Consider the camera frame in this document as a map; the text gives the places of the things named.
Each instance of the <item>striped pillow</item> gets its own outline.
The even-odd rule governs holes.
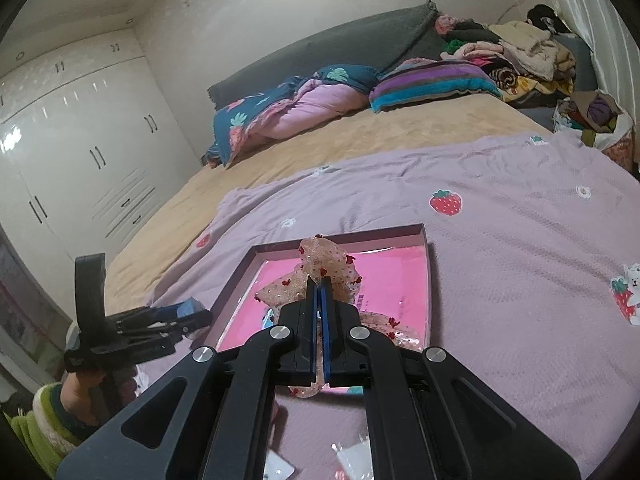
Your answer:
[[[486,92],[502,99],[479,66],[462,60],[412,60],[386,74],[369,94],[374,112],[397,105]]]

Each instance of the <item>red embellishment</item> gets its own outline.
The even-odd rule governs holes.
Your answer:
[[[210,234],[205,234],[200,240],[198,240],[198,243],[196,244],[197,248],[202,248],[205,245],[207,245],[207,242],[211,239],[211,235]]]

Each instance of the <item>hand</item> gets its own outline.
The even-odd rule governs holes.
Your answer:
[[[135,368],[130,378],[119,386],[120,397],[125,404],[136,398],[136,381],[133,379]],[[62,384],[60,403],[67,413],[75,416],[88,426],[98,426],[98,419],[92,412],[89,389],[98,386],[106,377],[102,370],[80,370],[72,372]]]

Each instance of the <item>silver screw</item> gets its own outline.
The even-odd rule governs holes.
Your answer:
[[[427,349],[426,356],[429,361],[432,363],[441,363],[447,357],[447,353],[442,349],[434,346],[432,348]]]
[[[213,350],[208,346],[201,346],[193,351],[191,357],[193,357],[193,360],[197,363],[205,363],[213,357]]]
[[[271,327],[271,330],[269,330],[269,335],[274,339],[284,339],[286,337],[289,337],[290,333],[291,330],[289,330],[289,327],[282,325],[273,326]]]
[[[349,335],[354,339],[366,339],[369,337],[369,329],[365,326],[354,326],[349,330]]]

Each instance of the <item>ceiling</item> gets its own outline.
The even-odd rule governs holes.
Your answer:
[[[0,43],[0,75],[64,44],[132,27],[156,1],[27,0]]]

